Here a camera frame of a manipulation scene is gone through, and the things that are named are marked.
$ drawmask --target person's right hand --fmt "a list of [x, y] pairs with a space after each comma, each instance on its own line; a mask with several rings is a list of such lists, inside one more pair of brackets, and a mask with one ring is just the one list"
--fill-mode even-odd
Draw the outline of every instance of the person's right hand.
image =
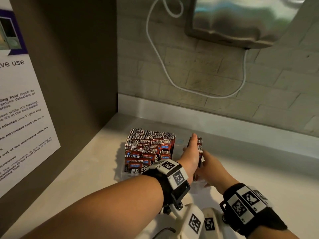
[[226, 171], [221, 162], [206, 150], [203, 150], [203, 157], [203, 166], [197, 168], [195, 174], [205, 179], [207, 185], [214, 186], [219, 193], [224, 194], [229, 187], [239, 183]]

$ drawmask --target microwave image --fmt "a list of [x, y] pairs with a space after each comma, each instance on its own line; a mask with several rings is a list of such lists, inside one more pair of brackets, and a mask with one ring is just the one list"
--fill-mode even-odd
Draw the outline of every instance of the microwave image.
[[12, 20], [0, 16], [0, 50], [21, 49], [21, 44]]

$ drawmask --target hand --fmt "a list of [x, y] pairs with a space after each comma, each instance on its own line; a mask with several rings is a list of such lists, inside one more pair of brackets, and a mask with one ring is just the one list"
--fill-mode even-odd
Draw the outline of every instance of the hand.
[[195, 174], [206, 180], [208, 183], [206, 186], [214, 186], [219, 193], [224, 194], [229, 187], [239, 183], [209, 152], [203, 150], [203, 157], [205, 159], [203, 166], [197, 168]]
[[187, 148], [183, 148], [183, 154], [181, 155], [180, 160], [177, 162], [180, 163], [185, 169], [188, 175], [188, 183], [191, 184], [193, 181], [194, 172], [198, 166], [198, 148], [197, 148], [197, 135], [192, 134], [190, 138], [189, 145]]

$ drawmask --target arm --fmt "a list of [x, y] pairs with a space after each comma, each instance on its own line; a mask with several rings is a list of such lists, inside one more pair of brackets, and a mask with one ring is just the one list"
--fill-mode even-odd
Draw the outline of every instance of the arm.
[[[191, 183], [198, 164], [196, 134], [178, 162]], [[163, 199], [159, 182], [141, 175], [80, 199], [23, 238], [135, 238], [159, 213]]]
[[[195, 173], [206, 180], [207, 186], [214, 186], [219, 193], [224, 194], [229, 187], [239, 183], [226, 171], [220, 161], [205, 150], [203, 157], [205, 158], [204, 166], [198, 168]], [[298, 237], [289, 230], [278, 231], [259, 226], [248, 239], [298, 239]]]

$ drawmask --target white cable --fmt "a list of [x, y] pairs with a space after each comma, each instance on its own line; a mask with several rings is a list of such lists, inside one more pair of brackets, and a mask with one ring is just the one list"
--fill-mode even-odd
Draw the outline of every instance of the white cable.
[[[167, 72], [167, 70], [166, 70], [166, 68], [165, 68], [165, 65], [164, 65], [164, 63], [163, 63], [163, 61], [162, 61], [162, 59], [161, 59], [161, 57], [160, 57], [160, 54], [158, 53], [158, 51], [157, 51], [157, 49], [156, 49], [156, 47], [155, 47], [155, 45], [154, 45], [152, 39], [150, 38], [149, 33], [148, 33], [148, 23], [149, 23], [149, 20], [150, 20], [150, 16], [151, 16], [152, 11], [153, 11], [153, 9], [154, 9], [154, 7], [155, 7], [155, 5], [156, 5], [156, 3], [157, 3], [158, 1], [159, 1], [159, 0], [155, 0], [155, 1], [153, 2], [152, 6], [151, 6], [151, 8], [150, 8], [150, 11], [149, 11], [149, 13], [148, 13], [148, 15], [147, 15], [147, 19], [146, 19], [146, 35], [147, 35], [147, 38], [148, 38], [148, 40], [150, 41], [150, 43], [151, 43], [151, 45], [152, 45], [154, 51], [155, 51], [156, 54], [157, 54], [157, 57], [159, 58], [159, 60], [160, 60], [160, 62], [161, 62], [161, 64], [162, 64], [162, 67], [163, 67], [163, 69], [164, 69], [164, 72], [165, 72], [165, 74], [166, 74], [168, 80], [170, 81], [170, 83], [171, 83], [174, 87], [176, 87], [176, 88], [178, 88], [178, 89], [180, 89], [180, 90], [183, 90], [183, 91], [186, 91], [186, 92], [190, 92], [190, 93], [194, 93], [194, 94], [197, 94], [197, 95], [200, 95], [200, 96], [205, 96], [205, 97], [208, 97], [208, 98], [215, 98], [215, 99], [228, 98], [228, 97], [231, 97], [231, 96], [235, 95], [237, 92], [239, 92], [239, 91], [241, 90], [241, 88], [244, 86], [245, 81], [246, 81], [246, 57], [247, 57], [247, 52], [248, 52], [248, 50], [245, 50], [245, 54], [244, 54], [244, 57], [243, 57], [243, 64], [242, 64], [243, 80], [242, 80], [242, 82], [241, 82], [241, 85], [240, 85], [240, 87], [239, 87], [237, 90], [235, 90], [233, 93], [231, 93], [231, 94], [229, 94], [229, 95], [227, 95], [227, 96], [210, 96], [210, 95], [203, 94], [203, 93], [201, 93], [201, 92], [197, 92], [197, 91], [193, 91], [193, 90], [181, 88], [181, 87], [177, 86], [176, 84], [174, 84], [174, 82], [172, 81], [171, 77], [169, 76], [169, 74], [168, 74], [168, 72]], [[168, 8], [168, 6], [167, 6], [166, 0], [163, 0], [163, 4], [164, 4], [164, 7], [165, 7], [166, 11], [168, 12], [168, 14], [169, 14], [170, 16], [172, 16], [172, 17], [174, 17], [174, 18], [180, 17], [180, 16], [183, 14], [183, 11], [184, 11], [184, 5], [183, 5], [183, 3], [181, 2], [181, 0], [178, 0], [178, 1], [179, 1], [180, 5], [181, 5], [181, 12], [180, 12], [179, 14], [173, 14], [173, 13], [170, 11], [170, 9]]]

